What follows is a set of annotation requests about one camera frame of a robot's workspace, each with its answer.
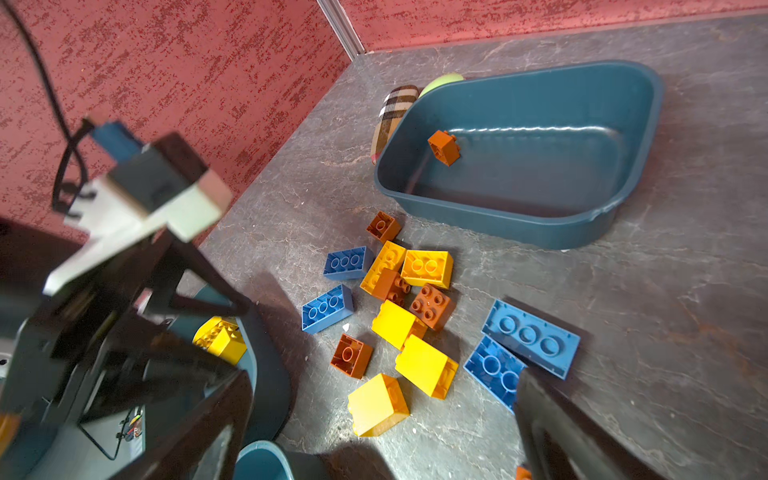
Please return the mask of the yellow brick tall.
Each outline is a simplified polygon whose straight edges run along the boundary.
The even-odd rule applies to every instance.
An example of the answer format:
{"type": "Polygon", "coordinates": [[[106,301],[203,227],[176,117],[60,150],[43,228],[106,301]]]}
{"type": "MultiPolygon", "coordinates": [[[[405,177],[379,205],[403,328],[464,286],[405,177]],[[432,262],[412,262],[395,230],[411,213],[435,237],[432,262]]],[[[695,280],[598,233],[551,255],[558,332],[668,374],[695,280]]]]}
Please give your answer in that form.
{"type": "Polygon", "coordinates": [[[404,262],[407,249],[386,241],[360,284],[360,288],[372,295],[384,269],[399,272],[404,262]]]}

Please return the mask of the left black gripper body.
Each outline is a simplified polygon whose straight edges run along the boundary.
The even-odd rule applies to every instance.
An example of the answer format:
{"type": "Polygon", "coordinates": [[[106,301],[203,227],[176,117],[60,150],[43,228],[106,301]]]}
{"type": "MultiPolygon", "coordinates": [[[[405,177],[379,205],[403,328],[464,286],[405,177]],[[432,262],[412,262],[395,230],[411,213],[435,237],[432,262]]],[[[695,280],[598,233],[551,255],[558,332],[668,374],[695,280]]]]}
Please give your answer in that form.
{"type": "Polygon", "coordinates": [[[1,225],[1,328],[15,334],[3,413],[78,424],[224,380],[222,361],[140,317],[135,306],[150,290],[152,314],[246,313],[249,300],[195,246],[166,231],[45,293],[55,262],[75,248],[14,221],[1,225]]]}

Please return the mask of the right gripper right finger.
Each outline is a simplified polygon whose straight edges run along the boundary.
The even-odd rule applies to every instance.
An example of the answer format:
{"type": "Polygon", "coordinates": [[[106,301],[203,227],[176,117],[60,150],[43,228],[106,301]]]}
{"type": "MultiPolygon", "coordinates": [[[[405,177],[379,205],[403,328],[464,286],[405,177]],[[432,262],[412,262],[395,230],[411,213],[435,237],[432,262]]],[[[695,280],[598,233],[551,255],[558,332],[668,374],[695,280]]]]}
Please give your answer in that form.
{"type": "Polygon", "coordinates": [[[530,368],[520,374],[514,414],[534,479],[661,477],[530,368]]]}

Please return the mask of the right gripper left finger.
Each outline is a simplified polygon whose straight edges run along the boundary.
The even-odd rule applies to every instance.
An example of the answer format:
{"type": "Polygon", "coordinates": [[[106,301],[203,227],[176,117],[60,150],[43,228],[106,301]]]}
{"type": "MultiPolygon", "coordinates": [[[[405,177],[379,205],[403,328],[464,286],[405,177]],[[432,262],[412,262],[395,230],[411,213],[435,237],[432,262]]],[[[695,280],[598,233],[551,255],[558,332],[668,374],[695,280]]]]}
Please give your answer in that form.
{"type": "Polygon", "coordinates": [[[252,405],[248,374],[238,370],[157,447],[115,479],[231,479],[252,405]]]}

